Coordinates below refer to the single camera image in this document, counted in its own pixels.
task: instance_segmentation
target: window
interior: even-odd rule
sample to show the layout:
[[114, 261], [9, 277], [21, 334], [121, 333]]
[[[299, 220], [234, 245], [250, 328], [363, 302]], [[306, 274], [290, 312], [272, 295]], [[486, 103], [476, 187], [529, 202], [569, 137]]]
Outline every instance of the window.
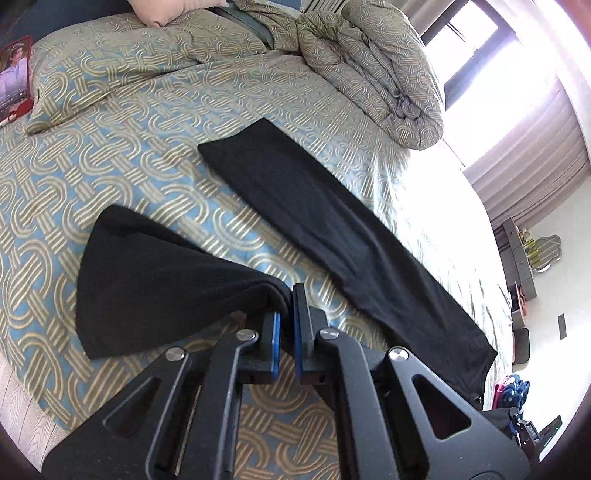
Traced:
[[444, 84], [444, 141], [461, 168], [509, 133], [554, 82], [484, 0], [456, 0], [423, 41]]

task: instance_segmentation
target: pink pillow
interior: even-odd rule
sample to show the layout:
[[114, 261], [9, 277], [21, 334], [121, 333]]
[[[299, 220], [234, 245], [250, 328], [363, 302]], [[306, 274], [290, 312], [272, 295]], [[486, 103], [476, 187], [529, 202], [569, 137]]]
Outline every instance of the pink pillow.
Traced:
[[225, 7], [226, 0], [128, 0], [148, 27], [163, 27], [184, 13], [199, 8]]

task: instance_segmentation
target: pillowcase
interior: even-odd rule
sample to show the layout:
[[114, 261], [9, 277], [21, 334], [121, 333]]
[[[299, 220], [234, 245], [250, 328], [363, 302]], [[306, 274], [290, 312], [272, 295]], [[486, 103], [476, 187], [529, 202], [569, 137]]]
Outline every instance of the pillowcase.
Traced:
[[132, 13], [72, 25], [33, 46], [35, 105], [25, 132], [60, 125], [119, 88], [267, 51], [254, 33], [203, 9], [167, 28], [145, 28]]
[[226, 7], [226, 0], [128, 0], [148, 27], [164, 27], [175, 18], [199, 8]]

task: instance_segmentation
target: black towel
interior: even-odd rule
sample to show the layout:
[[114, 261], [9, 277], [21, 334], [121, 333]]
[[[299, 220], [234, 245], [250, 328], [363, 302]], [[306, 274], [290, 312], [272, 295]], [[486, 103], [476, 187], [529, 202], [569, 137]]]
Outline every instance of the black towel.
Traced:
[[[76, 332], [90, 359], [126, 355], [188, 337], [236, 310], [287, 316], [290, 302], [278, 278], [216, 258], [113, 205], [100, 214], [82, 257]], [[282, 323], [291, 336], [289, 327]]]
[[266, 119], [199, 146], [205, 162], [347, 298], [482, 409], [496, 352], [470, 316], [314, 157]]

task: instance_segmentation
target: photo of person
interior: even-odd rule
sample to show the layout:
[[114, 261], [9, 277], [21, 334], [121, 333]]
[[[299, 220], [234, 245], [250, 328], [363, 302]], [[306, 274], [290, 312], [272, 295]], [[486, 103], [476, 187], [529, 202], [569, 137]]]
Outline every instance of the photo of person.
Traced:
[[30, 39], [23, 38], [0, 53], [0, 121], [29, 98], [30, 50]]

